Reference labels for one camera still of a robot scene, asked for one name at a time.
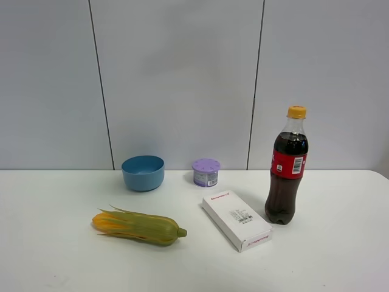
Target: cola bottle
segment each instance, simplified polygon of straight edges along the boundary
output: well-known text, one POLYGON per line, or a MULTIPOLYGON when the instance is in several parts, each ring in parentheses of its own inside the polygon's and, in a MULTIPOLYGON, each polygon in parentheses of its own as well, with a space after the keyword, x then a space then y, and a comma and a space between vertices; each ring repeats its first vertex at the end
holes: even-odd
POLYGON ((295 213, 297 189, 308 153, 303 129, 305 115, 305 107, 289 107, 287 124, 274 142, 270 191, 265 204, 266 215, 273 223, 288 224, 295 213))

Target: yellow corn tip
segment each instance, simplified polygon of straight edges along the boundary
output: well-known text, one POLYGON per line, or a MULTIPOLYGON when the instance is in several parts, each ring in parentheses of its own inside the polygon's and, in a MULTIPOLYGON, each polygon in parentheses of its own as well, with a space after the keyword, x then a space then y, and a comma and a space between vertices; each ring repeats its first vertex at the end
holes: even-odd
POLYGON ((157 245, 170 245, 187 231, 168 217, 147 215, 112 207, 115 211, 101 210, 93 219, 93 225, 104 235, 120 238, 136 238, 157 245))

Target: cardboard box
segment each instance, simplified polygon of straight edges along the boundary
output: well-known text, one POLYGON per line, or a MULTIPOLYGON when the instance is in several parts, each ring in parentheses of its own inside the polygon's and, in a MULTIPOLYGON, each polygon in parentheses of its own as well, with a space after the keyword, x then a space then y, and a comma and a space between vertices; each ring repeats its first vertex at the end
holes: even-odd
POLYGON ((272 238, 273 227, 231 190, 204 197, 202 207, 239 252, 272 238))

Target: white wall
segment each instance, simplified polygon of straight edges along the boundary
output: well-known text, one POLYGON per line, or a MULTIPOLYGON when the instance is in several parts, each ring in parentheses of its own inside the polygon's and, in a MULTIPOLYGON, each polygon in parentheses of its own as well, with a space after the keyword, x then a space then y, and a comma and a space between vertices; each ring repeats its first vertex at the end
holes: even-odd
POLYGON ((91 0, 115 167, 245 169, 262 1, 91 0))
POLYGON ((388 170, 388 12, 387 0, 266 1, 249 169, 269 168, 296 103, 307 168, 388 170))
POLYGON ((0 169, 112 169, 88 1, 0 6, 0 169))

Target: blue bowl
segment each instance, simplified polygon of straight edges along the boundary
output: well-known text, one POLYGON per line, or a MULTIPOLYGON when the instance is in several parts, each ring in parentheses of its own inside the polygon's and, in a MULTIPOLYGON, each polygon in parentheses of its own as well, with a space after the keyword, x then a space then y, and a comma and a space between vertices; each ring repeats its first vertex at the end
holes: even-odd
POLYGON ((122 172, 127 188, 147 192, 162 184, 165 176, 165 163, 157 156, 136 156, 123 162, 122 172))

